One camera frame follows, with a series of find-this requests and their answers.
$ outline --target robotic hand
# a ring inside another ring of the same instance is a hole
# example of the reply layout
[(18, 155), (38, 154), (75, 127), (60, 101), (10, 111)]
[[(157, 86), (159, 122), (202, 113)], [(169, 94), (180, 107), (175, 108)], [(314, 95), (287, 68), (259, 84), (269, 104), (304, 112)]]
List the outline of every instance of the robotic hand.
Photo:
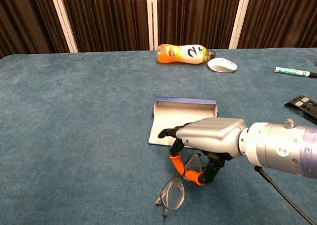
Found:
[[(205, 118), (183, 126), (164, 129), (159, 138), (176, 138), (170, 158), (177, 171), (204, 185), (213, 181), (225, 161), (242, 155), (259, 167), (317, 178), (317, 128), (258, 122), (247, 128), (243, 119)], [(203, 172), (186, 171), (180, 151), (184, 146), (201, 150), (209, 162)]]

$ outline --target table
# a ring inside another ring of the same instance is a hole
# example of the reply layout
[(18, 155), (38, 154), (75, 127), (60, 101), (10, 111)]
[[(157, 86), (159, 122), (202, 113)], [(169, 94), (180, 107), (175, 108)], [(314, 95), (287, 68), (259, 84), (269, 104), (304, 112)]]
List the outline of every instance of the table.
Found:
[[(155, 51), (12, 55), (0, 60), (0, 224), (305, 224), (246, 157), (215, 180), (185, 181), (162, 220), (155, 199), (175, 175), (168, 148), (149, 145), (156, 96), (218, 101), (219, 117), (314, 126), (284, 104), (317, 101), (317, 49), (215, 50), (234, 73), (161, 64)], [(182, 152), (184, 159), (193, 152)], [(265, 169), (317, 221), (317, 181)]]

